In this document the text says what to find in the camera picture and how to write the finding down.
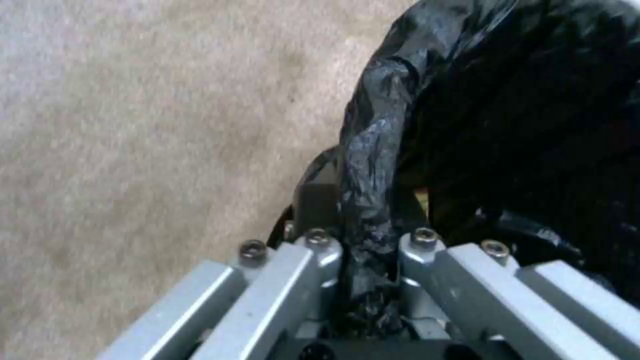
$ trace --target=metal bar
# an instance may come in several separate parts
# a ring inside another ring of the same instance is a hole
[[[184,357],[199,335],[216,325],[245,286],[237,270],[205,261],[136,320],[98,359]]]
[[[265,359],[318,301],[320,281],[314,253],[283,243],[192,360]]]
[[[475,244],[439,252],[414,279],[470,340],[495,331],[524,359],[615,359]]]
[[[562,261],[516,276],[613,354],[640,359],[640,312],[631,305]]]

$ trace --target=garbage bag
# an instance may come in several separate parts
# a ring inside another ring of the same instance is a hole
[[[337,149],[347,335],[401,329],[396,186],[428,189],[450,243],[524,242],[638,304],[638,20],[618,0],[421,0],[393,23]]]

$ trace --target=bolt head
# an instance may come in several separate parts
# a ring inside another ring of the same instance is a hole
[[[305,239],[307,241],[307,245],[315,247],[325,247],[330,243],[329,234],[327,234],[324,229],[320,228],[309,230],[305,235]]]
[[[240,244],[238,253],[242,260],[259,263],[267,257],[267,245],[260,240],[246,240]]]
[[[423,250],[433,250],[438,243],[438,233],[428,227],[419,227],[411,234],[411,245]]]
[[[507,261],[509,260],[509,248],[507,245],[497,240],[486,239],[480,243],[480,247],[485,254],[496,260],[498,264],[502,266],[507,265]]]

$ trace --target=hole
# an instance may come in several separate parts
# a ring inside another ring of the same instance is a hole
[[[298,360],[335,360],[335,354],[323,343],[311,343],[302,349]]]
[[[444,352],[444,358],[446,360],[482,360],[472,348],[462,344],[449,345]]]

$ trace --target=beige carpet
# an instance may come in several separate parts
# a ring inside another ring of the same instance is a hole
[[[0,344],[89,359],[265,238],[410,1],[0,1]]]

